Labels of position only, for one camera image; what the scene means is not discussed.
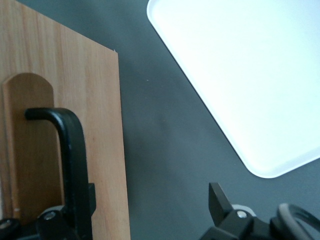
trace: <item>dark gray surface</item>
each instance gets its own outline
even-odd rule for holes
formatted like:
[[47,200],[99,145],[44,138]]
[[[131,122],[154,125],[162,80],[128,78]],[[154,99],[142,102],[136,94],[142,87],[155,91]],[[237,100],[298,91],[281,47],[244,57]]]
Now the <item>dark gray surface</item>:
[[264,221],[283,202],[320,217],[320,161],[251,174],[149,23],[147,0],[20,2],[119,54],[132,240],[198,239],[213,225],[209,182]]

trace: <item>white tray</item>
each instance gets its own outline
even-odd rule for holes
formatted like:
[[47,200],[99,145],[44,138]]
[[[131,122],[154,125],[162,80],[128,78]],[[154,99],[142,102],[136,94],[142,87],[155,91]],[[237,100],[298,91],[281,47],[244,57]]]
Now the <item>white tray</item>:
[[150,0],[147,15],[250,172],[320,157],[319,0]]

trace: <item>screw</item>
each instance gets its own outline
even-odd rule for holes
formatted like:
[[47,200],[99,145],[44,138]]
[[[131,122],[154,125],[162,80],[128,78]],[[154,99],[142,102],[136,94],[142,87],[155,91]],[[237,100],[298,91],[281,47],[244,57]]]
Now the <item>screw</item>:
[[0,224],[0,230],[10,227],[11,224],[12,224],[11,220],[9,220],[9,219],[6,220],[5,222]]
[[237,211],[236,214],[238,215],[239,218],[245,219],[248,217],[245,211]]
[[51,220],[56,216],[56,213],[54,211],[51,211],[49,213],[47,213],[43,218],[45,220]]

